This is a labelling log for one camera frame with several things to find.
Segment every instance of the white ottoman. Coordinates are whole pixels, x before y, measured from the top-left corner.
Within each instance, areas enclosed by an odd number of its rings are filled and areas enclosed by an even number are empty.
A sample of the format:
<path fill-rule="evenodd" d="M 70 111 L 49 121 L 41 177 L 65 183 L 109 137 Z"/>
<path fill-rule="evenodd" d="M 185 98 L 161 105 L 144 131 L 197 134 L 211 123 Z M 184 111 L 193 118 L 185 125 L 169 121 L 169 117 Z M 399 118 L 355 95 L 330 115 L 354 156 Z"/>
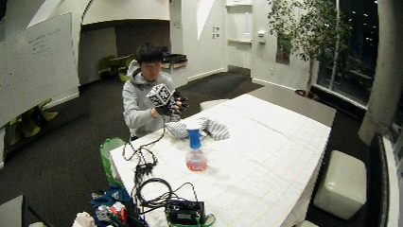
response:
<path fill-rule="evenodd" d="M 318 225 L 314 224 L 311 221 L 305 220 L 297 225 L 297 227 L 318 227 Z"/>
<path fill-rule="evenodd" d="M 218 104 L 221 104 L 221 103 L 223 103 L 226 101 L 229 101 L 229 99 L 217 99 L 217 100 L 202 102 L 201 103 L 201 111 L 211 108 L 213 106 L 215 106 L 215 105 L 218 105 Z"/>
<path fill-rule="evenodd" d="M 314 205 L 342 219 L 350 219 L 367 202 L 364 163 L 332 150 Z"/>
<path fill-rule="evenodd" d="M 31 224 L 28 227 L 47 227 L 47 226 L 43 224 L 43 222 L 37 222 Z"/>

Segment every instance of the white tablecloth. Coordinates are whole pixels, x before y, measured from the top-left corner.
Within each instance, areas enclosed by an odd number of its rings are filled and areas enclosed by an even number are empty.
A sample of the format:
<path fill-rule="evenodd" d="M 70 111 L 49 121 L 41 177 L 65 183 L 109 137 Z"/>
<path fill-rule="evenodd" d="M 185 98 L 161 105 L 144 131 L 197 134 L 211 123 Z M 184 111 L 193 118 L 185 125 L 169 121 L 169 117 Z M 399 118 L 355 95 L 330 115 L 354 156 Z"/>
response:
<path fill-rule="evenodd" d="M 330 128 L 285 108 L 242 95 L 184 119 L 201 117 L 218 120 L 230 137 L 201 141 L 207 156 L 203 172 L 188 170 L 185 153 L 189 140 L 177 139 L 169 132 L 149 149 L 157 157 L 153 177 L 162 178 L 176 189 L 184 183 L 194 185 L 205 214 L 214 214 L 214 226 L 281 226 L 297 205 L 319 165 Z M 134 148 L 152 142 L 162 130 L 140 138 Z M 133 189 L 133 170 L 137 159 L 126 161 L 124 147 L 110 153 L 118 176 L 129 193 Z M 126 146 L 126 157 L 132 149 Z M 148 187 L 150 195 L 161 188 Z M 178 195 L 193 200 L 193 190 L 185 186 Z M 166 226 L 164 208 L 146 215 L 150 226 Z"/>

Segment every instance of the wire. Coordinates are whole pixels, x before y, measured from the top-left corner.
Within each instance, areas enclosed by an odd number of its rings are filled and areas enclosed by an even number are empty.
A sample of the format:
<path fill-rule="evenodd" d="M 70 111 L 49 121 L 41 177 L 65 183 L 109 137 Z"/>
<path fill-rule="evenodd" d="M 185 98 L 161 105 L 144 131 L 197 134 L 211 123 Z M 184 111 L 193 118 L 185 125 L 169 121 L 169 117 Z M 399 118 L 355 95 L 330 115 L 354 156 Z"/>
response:
<path fill-rule="evenodd" d="M 154 199 L 152 199 L 149 201 L 145 199 L 145 197 L 142 196 L 142 193 L 141 193 L 142 188 L 148 183 L 162 183 L 168 188 L 168 192 L 165 192 L 162 195 L 160 195 L 158 197 L 156 197 Z M 150 208 L 149 210 L 141 212 L 141 215 L 144 215 L 145 213 L 149 213 L 150 211 L 153 211 L 161 207 L 166 207 L 166 205 L 172 202 L 172 198 L 176 198 L 178 201 L 189 201 L 188 199 L 181 198 L 177 195 L 177 192 L 188 184 L 191 185 L 191 183 L 184 183 L 176 190 L 173 190 L 169 183 L 161 178 L 150 178 L 148 181 L 145 181 L 142 184 L 140 184 L 140 186 L 136 188 L 134 198 L 137 200 L 137 204 L 140 204 L 142 207 Z M 194 189 L 194 185 L 191 185 L 191 189 L 193 189 L 195 200 L 198 201 L 198 196 L 197 196 L 197 192 Z"/>
<path fill-rule="evenodd" d="M 158 142 L 162 139 L 164 135 L 165 135 L 165 131 L 166 131 L 165 128 L 166 128 L 166 126 L 165 126 L 165 117 L 164 116 L 162 116 L 162 120 L 164 120 L 162 134 L 161 134 L 161 136 L 153 142 L 150 142 L 149 144 L 141 145 L 138 147 L 138 149 L 134 149 L 134 147 L 133 147 L 133 145 L 130 143 L 130 139 L 129 139 L 129 142 L 125 144 L 124 151 L 122 151 L 122 156 L 124 156 L 124 158 L 125 158 L 126 161 L 129 161 L 134 157 L 136 154 L 138 155 L 138 153 L 141 155 L 141 156 L 138 156 L 138 158 L 141 158 L 141 157 L 144 158 L 142 153 L 141 153 L 142 149 L 145 149 L 153 155 L 153 158 L 156 158 L 154 154 L 152 153 L 152 151 L 149 149 L 146 149 L 146 146 L 153 145 L 156 142 Z M 133 154 L 130 155 L 129 158 L 126 158 L 126 145 L 128 144 L 130 144 L 130 148 L 133 150 Z"/>

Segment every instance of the shelf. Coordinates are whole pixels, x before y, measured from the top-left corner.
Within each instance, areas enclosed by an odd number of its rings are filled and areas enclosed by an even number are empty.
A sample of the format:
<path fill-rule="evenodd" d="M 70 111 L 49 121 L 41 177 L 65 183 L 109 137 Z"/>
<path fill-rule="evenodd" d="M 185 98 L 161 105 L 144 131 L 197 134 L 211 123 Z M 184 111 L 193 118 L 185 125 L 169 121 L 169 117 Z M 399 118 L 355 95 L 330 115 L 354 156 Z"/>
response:
<path fill-rule="evenodd" d="M 242 41 L 242 40 L 227 40 L 229 43 L 237 43 L 237 44 L 251 44 L 251 40 Z"/>
<path fill-rule="evenodd" d="M 251 6 L 251 0 L 226 0 L 226 7 Z"/>

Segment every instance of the whiteboard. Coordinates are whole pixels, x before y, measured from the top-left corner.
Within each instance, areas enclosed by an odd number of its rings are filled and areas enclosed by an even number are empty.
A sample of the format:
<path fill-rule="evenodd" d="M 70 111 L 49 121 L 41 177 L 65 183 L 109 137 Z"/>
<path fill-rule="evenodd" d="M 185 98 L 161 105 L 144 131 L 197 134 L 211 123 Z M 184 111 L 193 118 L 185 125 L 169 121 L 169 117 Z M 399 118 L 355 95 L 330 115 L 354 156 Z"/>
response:
<path fill-rule="evenodd" d="M 0 43 L 0 128 L 45 99 L 80 86 L 66 13 Z"/>

